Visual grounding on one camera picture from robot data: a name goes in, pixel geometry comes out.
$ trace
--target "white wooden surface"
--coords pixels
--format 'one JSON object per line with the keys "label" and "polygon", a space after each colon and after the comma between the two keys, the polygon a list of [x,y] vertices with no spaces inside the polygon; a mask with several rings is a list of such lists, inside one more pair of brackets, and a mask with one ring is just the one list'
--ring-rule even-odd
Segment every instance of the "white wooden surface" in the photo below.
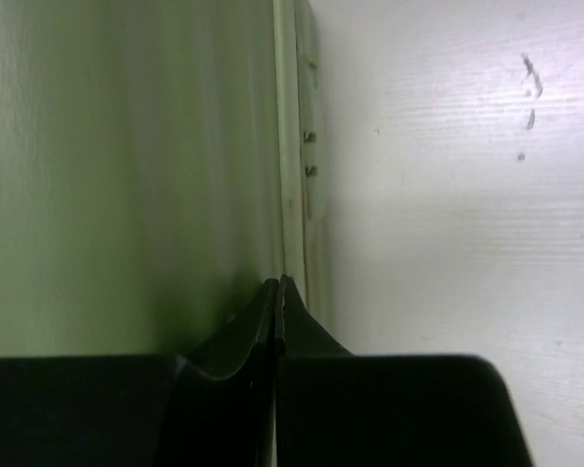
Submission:
{"label": "white wooden surface", "polygon": [[584,466],[584,0],[311,2],[336,335],[490,359],[537,464]]}

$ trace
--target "green wall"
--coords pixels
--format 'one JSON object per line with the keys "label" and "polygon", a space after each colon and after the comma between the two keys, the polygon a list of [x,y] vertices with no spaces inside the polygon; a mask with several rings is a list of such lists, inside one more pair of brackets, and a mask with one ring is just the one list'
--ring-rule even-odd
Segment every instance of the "green wall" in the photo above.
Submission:
{"label": "green wall", "polygon": [[283,270],[269,0],[0,0],[0,355],[183,351]]}

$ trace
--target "scratch mark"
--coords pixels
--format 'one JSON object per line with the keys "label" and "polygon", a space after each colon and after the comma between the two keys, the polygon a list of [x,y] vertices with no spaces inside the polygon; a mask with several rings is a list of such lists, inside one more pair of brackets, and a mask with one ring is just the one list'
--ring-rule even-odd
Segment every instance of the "scratch mark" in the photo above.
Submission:
{"label": "scratch mark", "polygon": [[534,78],[534,85],[536,86],[536,98],[538,99],[543,94],[543,83],[541,82],[541,77],[539,76],[536,69],[534,69],[534,64],[532,63],[532,60],[529,59],[527,54],[522,54],[522,61],[526,66],[526,70],[528,70],[528,74],[522,81],[522,84],[527,78],[532,76]]}
{"label": "scratch mark", "polygon": [[528,124],[526,125],[526,130],[530,131],[531,129],[533,129],[535,121],[536,121],[536,112],[534,112],[534,109],[531,109],[529,111],[529,119],[528,119]]}

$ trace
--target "white wall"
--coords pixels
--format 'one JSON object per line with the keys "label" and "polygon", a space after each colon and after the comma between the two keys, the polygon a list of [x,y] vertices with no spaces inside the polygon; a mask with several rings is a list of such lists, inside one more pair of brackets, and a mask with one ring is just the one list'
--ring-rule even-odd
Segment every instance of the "white wall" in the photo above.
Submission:
{"label": "white wall", "polygon": [[312,5],[335,334],[490,359],[537,464],[584,465],[584,0]]}

